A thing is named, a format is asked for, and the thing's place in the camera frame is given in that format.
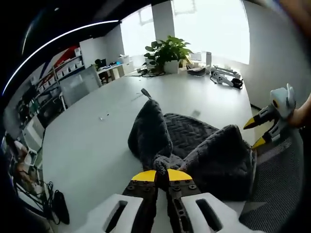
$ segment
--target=desk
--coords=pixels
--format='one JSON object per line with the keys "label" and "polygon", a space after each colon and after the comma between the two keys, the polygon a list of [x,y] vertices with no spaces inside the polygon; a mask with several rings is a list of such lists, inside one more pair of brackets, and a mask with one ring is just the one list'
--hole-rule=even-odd
{"label": "desk", "polygon": [[109,67],[107,69],[99,70],[99,71],[97,71],[97,74],[99,75],[99,74],[107,72],[109,70],[110,70],[110,75],[111,75],[112,80],[116,80],[119,77],[124,76],[123,64],[114,65],[114,66]]}
{"label": "desk", "polygon": [[[141,164],[127,139],[135,117],[147,101],[145,88],[163,113],[187,116],[222,128],[237,124],[254,144],[253,129],[242,130],[252,117],[245,86],[242,90],[214,84],[209,76],[172,74],[154,78],[127,76],[104,85],[64,111],[47,128],[43,141],[43,177],[65,195],[70,225],[58,232],[75,232],[87,215],[114,193],[121,194]],[[165,193],[159,190],[153,233],[172,232]],[[235,209],[243,207],[240,203]]]}

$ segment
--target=hand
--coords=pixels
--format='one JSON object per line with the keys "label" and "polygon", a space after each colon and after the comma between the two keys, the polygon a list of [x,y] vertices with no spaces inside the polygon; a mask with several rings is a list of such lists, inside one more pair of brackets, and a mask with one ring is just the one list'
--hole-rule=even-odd
{"label": "hand", "polygon": [[311,93],[307,101],[299,109],[294,110],[288,118],[288,123],[297,128],[311,125]]}
{"label": "hand", "polygon": [[293,114],[291,114],[291,116],[288,118],[288,123],[291,126],[299,128],[303,124],[303,118],[303,112],[301,112],[300,109],[295,109]]}

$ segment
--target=shelf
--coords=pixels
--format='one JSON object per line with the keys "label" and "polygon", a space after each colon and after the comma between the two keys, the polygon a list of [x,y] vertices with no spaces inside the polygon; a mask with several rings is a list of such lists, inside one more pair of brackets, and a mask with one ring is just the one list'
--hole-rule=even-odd
{"label": "shelf", "polygon": [[55,70],[59,69],[60,67],[63,67],[63,66],[66,65],[67,63],[69,63],[69,62],[73,61],[74,59],[77,59],[78,57],[81,57],[81,56],[82,56],[82,55],[79,55],[79,56],[76,56],[76,57],[74,57],[74,58],[71,58],[71,59],[69,59],[69,60],[63,62],[63,63],[60,64],[59,66],[55,67]]}
{"label": "shelf", "polygon": [[81,67],[76,68],[76,69],[70,71],[68,74],[66,74],[66,75],[64,75],[63,77],[59,78],[58,81],[61,81],[62,79],[66,78],[68,75],[70,75],[71,73],[75,72],[75,71],[78,70],[78,69],[81,69],[82,67],[84,67],[84,65],[82,65]]}
{"label": "shelf", "polygon": [[47,89],[45,89],[44,91],[42,91],[41,93],[39,93],[35,98],[34,100],[36,100],[39,96],[41,96],[44,92],[46,92],[47,90],[50,89],[51,86],[54,86],[55,84],[57,84],[57,82],[54,82],[52,85],[50,85]]}
{"label": "shelf", "polygon": [[51,74],[53,72],[53,70],[51,69],[49,73],[47,73],[45,76],[43,76],[41,79],[39,79],[33,86],[38,85],[38,83],[40,83],[43,79],[45,79],[49,74]]}
{"label": "shelf", "polygon": [[[64,77],[61,77],[60,79],[58,79],[58,81],[61,81],[63,79],[65,79],[68,75],[70,75],[71,73],[75,72],[76,70],[78,69],[81,69],[82,67],[84,67],[84,65],[82,65],[81,67],[79,68],[76,68],[74,69],[73,71],[69,72],[68,74],[66,74]],[[42,93],[39,93],[35,98],[34,100],[36,100],[39,96],[41,96],[44,92],[48,91],[50,89],[51,86],[54,86],[55,84],[57,84],[57,82],[54,82],[52,85],[50,85],[47,89],[45,89]]]}

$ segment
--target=white flower pot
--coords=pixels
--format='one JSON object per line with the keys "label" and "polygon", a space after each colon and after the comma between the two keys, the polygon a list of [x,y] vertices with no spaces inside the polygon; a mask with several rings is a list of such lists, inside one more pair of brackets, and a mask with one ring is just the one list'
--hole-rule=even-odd
{"label": "white flower pot", "polygon": [[164,72],[167,74],[178,74],[179,71],[179,62],[170,61],[164,64]]}

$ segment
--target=white device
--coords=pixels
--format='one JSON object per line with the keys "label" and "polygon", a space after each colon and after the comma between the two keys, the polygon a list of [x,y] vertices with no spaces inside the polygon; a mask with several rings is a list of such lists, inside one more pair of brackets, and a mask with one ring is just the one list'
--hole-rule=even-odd
{"label": "white device", "polygon": [[[243,80],[240,80],[241,75],[231,69],[224,69],[218,66],[214,66],[210,69],[210,73],[211,73],[210,79],[214,83],[218,84],[226,83],[231,87],[235,87],[238,89],[242,88]],[[225,75],[232,76],[234,79],[230,81],[225,77]]]}

